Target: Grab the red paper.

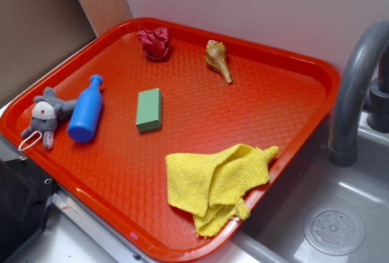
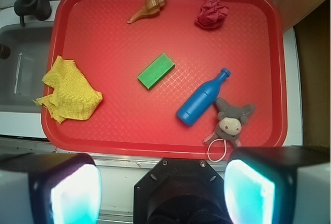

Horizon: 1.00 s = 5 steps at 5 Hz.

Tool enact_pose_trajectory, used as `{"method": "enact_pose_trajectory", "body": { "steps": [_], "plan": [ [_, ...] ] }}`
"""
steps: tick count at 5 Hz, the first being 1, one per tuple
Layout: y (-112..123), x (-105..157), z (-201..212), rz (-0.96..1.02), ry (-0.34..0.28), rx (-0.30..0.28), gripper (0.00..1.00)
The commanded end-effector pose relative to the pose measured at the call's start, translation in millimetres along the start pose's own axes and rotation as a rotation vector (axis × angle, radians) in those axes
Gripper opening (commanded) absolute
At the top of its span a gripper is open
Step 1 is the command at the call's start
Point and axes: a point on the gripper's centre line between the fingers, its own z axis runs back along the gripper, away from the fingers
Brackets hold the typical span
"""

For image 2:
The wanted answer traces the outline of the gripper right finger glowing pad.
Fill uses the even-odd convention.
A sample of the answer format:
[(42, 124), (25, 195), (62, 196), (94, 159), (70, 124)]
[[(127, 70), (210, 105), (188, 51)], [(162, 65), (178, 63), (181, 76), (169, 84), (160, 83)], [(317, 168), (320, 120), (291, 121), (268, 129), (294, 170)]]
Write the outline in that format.
[(237, 148), (224, 197), (233, 223), (330, 223), (330, 149)]

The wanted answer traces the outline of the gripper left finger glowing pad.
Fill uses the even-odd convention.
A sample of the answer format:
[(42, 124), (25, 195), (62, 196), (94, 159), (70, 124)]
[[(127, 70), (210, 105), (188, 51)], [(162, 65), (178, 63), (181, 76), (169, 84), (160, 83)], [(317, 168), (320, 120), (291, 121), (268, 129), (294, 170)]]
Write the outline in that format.
[(1, 223), (97, 223), (101, 198), (86, 153), (1, 155)]

